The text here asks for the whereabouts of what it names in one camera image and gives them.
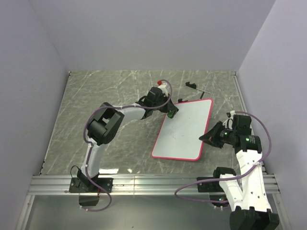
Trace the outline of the green whiteboard eraser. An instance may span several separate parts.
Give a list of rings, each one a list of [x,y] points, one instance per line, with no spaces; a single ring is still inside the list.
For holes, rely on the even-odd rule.
[[[170,119],[172,119],[172,118],[175,116],[176,113],[177,113],[176,111],[171,111],[171,112],[167,113],[167,116],[168,116]]]

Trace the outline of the pink framed whiteboard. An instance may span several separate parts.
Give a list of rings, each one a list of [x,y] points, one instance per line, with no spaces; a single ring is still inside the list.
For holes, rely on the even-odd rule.
[[[165,116],[151,156],[156,159],[197,161],[206,133],[213,100],[198,99],[175,104],[179,111],[174,118]]]

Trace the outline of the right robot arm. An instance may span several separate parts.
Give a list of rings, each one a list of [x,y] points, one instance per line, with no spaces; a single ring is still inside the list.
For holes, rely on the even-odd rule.
[[[233,147],[239,163],[238,176],[234,169],[217,167],[212,177],[201,182],[207,192],[224,191],[225,198],[215,198],[213,204],[220,206],[223,201],[231,208],[229,218],[232,230],[274,230],[280,224],[278,214],[273,213],[267,199],[262,173],[262,146],[258,136],[252,135],[251,117],[227,114],[225,122],[219,121],[199,139],[213,147],[224,144]]]

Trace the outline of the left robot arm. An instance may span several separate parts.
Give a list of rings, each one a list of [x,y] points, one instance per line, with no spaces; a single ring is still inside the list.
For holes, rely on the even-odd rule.
[[[146,96],[130,105],[115,107],[105,102],[90,116],[83,130],[83,139],[88,148],[77,172],[81,189],[87,193],[96,189],[101,157],[119,128],[133,120],[146,119],[154,111],[165,113],[169,118],[179,111],[171,101],[165,84],[152,87]]]

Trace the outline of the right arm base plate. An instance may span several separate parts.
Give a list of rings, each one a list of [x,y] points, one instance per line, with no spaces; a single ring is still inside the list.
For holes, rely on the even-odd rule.
[[[199,193],[223,192],[223,189],[220,187],[218,182],[207,182],[207,183],[202,182],[194,185],[197,186],[197,190]]]

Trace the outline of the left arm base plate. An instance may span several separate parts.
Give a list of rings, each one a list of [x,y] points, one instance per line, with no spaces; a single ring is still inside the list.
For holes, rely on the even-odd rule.
[[[112,178],[94,178],[93,181],[111,193],[113,186]],[[69,187],[69,193],[103,193],[103,191],[96,185],[92,184],[87,178],[83,181],[80,178],[73,177]]]

